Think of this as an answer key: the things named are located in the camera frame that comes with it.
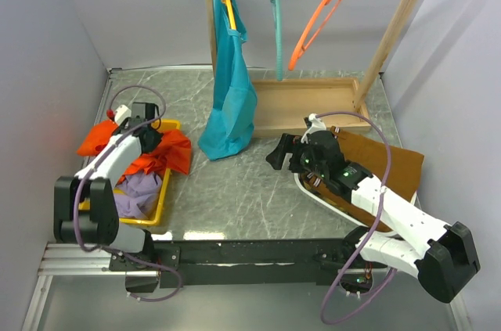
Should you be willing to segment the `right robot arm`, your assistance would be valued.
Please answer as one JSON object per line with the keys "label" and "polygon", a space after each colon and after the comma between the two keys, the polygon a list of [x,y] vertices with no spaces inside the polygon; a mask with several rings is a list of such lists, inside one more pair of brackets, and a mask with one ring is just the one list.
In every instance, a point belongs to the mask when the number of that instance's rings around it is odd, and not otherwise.
{"label": "right robot arm", "polygon": [[344,239],[344,261],[354,267],[366,261],[395,268],[416,278],[436,300],[451,302],[480,271],[471,230],[424,213],[384,186],[376,174],[347,160],[331,131],[303,136],[284,134],[266,157],[273,169],[304,174],[356,209],[378,217],[390,230],[371,232],[360,225]]}

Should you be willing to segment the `orange t shirt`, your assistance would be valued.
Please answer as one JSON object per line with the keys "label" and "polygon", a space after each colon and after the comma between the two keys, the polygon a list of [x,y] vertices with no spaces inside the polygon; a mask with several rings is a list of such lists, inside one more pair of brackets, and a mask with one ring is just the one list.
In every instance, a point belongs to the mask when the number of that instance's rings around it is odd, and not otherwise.
{"label": "orange t shirt", "polygon": [[[179,129],[174,121],[162,119],[154,122],[153,127],[162,134],[160,144],[152,153],[141,155],[123,173],[118,183],[125,180],[126,175],[137,173],[156,173],[162,178],[167,169],[188,174],[191,165],[192,143]],[[106,120],[98,123],[85,137],[76,153],[81,157],[97,156],[108,143],[117,125]]]}

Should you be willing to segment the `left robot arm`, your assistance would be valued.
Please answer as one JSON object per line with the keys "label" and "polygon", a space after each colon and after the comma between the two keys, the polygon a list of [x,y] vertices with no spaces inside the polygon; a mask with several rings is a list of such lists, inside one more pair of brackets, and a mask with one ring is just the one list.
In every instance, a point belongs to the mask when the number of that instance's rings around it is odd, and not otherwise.
{"label": "left robot arm", "polygon": [[120,222],[114,188],[128,167],[151,153],[162,134],[155,103],[134,102],[114,113],[117,125],[105,147],[73,176],[61,176],[54,186],[53,235],[59,243],[76,243],[84,252],[104,249],[124,256],[139,270],[157,265],[151,234]]}

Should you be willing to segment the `orange plastic hanger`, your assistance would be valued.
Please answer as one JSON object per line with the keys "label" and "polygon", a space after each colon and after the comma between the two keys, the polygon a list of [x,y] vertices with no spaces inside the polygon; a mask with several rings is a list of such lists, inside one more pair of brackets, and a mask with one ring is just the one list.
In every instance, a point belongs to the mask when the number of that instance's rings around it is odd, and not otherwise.
{"label": "orange plastic hanger", "polygon": [[297,65],[297,61],[306,53],[309,47],[317,39],[323,28],[326,26],[334,12],[343,0],[321,0],[305,28],[299,37],[297,44],[292,51],[288,70],[292,71]]}

